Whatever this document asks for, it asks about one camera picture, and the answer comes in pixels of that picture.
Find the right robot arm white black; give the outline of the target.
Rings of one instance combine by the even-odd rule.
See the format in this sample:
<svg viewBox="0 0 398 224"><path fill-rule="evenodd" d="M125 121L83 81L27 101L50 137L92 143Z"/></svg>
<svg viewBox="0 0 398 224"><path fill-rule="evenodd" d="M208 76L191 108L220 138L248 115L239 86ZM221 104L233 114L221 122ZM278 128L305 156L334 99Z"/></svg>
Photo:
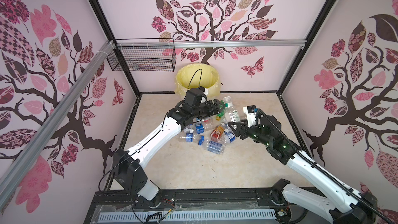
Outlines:
<svg viewBox="0 0 398 224"><path fill-rule="evenodd" d="M377 199L349 187L319 166L296 143L286 137L273 117L257 113L243 122L228 124L236 137L251 138L265 145L267 152L283 165L296 171L322 194L304 190L281 179L273 190L283 201L317 214L332 224L373 224L376 222Z"/></svg>

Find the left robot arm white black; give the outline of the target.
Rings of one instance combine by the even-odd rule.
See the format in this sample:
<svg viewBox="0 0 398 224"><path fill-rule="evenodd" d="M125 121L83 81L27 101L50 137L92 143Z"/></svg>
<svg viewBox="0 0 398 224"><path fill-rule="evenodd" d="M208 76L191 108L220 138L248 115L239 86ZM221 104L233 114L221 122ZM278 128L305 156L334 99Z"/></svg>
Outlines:
<svg viewBox="0 0 398 224"><path fill-rule="evenodd" d="M215 116L225 109L218 99L209 100L203 87L189 89L186 96L170 109L162 123L143 140L128 150L118 149L110 170L114 180L131 196L141 196L157 206L162 199L162 190L146 175L144 168L151 158L184 128Z"/></svg>

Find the small bottle blue label blue cap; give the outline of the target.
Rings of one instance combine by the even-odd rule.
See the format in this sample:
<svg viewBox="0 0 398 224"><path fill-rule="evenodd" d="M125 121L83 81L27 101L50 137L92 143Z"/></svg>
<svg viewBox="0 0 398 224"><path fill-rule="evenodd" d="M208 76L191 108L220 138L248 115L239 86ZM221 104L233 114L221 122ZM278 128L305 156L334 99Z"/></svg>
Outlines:
<svg viewBox="0 0 398 224"><path fill-rule="evenodd" d="M205 137L196 133L181 132L179 134L179 141L183 143L197 143L198 145L202 145L205 141Z"/></svg>

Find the clear bottle green cap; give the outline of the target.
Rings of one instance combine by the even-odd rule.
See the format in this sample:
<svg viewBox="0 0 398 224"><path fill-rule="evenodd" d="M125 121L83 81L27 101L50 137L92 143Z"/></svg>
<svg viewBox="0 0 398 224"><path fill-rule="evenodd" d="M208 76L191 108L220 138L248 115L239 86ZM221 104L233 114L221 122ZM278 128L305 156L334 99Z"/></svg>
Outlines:
<svg viewBox="0 0 398 224"><path fill-rule="evenodd" d="M226 96L222 100L225 105L225 109L223 112L226 122L227 123L240 122L239 112L232 103L232 98L230 96Z"/></svg>

